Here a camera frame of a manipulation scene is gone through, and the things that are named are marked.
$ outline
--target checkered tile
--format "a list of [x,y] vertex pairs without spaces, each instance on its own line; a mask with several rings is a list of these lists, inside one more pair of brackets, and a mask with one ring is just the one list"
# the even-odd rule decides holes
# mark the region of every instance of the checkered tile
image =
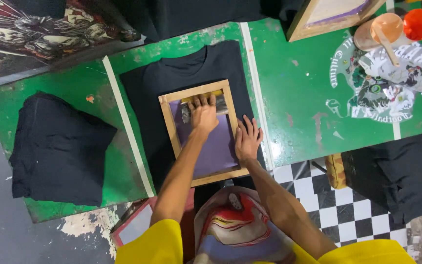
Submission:
[[304,161],[275,168],[274,178],[298,198],[313,222],[338,247],[372,239],[393,239],[404,248],[411,244],[407,225],[395,224],[387,210],[349,187],[333,189],[312,161],[325,168],[323,158]]

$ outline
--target wooden board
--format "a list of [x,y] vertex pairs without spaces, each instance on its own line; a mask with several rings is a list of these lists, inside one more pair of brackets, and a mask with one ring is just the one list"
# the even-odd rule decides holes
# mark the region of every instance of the wooden board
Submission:
[[295,40],[360,25],[367,21],[386,0],[369,0],[359,13],[347,13],[346,15],[343,15],[346,11],[342,11],[343,9],[339,5],[331,5],[334,10],[328,13],[334,14],[333,12],[338,9],[341,11],[338,11],[339,13],[332,19],[324,19],[322,14],[316,14],[315,12],[320,12],[322,10],[320,6],[325,5],[327,1],[333,2],[332,0],[306,0],[302,9],[297,13],[289,26],[286,32],[286,39],[289,42],[293,42]]
[[[190,88],[187,90],[169,93],[165,95],[159,96],[159,102],[162,109],[162,114],[164,115],[164,121],[166,123],[167,131],[169,133],[170,141],[172,142],[173,152],[175,154],[175,158],[178,158],[181,152],[181,143],[179,140],[179,136],[177,133],[177,128],[175,127],[175,122],[173,120],[172,110],[170,109],[170,102],[180,100],[183,98],[191,97],[201,93],[210,93],[217,90],[222,90],[224,93],[224,100],[226,101],[227,109],[229,111],[229,123],[231,125],[232,136],[235,138],[235,134],[237,132],[237,115],[235,114],[234,103],[232,101],[231,90],[229,86],[229,81],[218,81],[207,85],[202,85],[194,88]],[[222,171],[218,171],[212,174],[207,174],[200,176],[197,179],[194,179],[191,182],[191,187],[195,187],[198,185],[203,185],[211,182],[216,182],[224,179],[229,179],[233,177],[239,177],[243,175],[249,174],[249,171],[240,165],[233,166],[231,168],[227,168]]]

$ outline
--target green table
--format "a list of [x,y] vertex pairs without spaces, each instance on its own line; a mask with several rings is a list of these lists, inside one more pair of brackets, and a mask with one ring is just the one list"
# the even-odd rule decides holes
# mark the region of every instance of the green table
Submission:
[[[344,104],[353,95],[343,78],[338,78],[335,89],[329,79],[330,58],[342,43],[344,30],[287,43],[277,20],[264,19],[248,25],[276,166],[394,139],[391,124],[370,119],[339,118],[325,105],[327,99],[336,99]],[[161,57],[181,57],[198,51],[203,45],[223,40],[241,43],[250,100],[258,116],[247,52],[238,23],[210,27],[109,56],[151,185],[139,126],[118,75]],[[106,152],[102,207],[147,197],[101,59],[0,87],[0,141],[7,158],[14,145],[17,111],[24,100],[37,91],[59,96],[75,108],[100,117],[119,129]],[[94,97],[93,103],[86,100],[89,96]],[[413,118],[400,123],[400,127],[402,137],[422,133],[422,96],[415,101]],[[334,131],[343,139],[334,136]],[[30,198],[25,198],[25,203],[34,223],[96,209]]]

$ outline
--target wooden stick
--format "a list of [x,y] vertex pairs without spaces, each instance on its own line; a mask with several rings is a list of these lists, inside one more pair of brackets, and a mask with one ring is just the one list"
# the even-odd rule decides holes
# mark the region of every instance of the wooden stick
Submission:
[[387,37],[384,35],[384,32],[382,31],[382,28],[378,24],[372,24],[372,27],[374,29],[374,32],[377,34],[380,40],[380,44],[384,46],[385,51],[387,52],[391,63],[395,67],[400,67],[400,62],[398,61],[397,56],[395,55],[395,52],[393,51],[393,48],[391,47],[390,40],[387,39]]

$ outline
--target orange paint spot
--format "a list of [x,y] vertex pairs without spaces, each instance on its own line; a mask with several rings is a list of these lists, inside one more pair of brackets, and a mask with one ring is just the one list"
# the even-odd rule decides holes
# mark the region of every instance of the orange paint spot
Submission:
[[91,103],[94,103],[94,96],[92,94],[88,95],[86,97],[86,101],[91,102]]

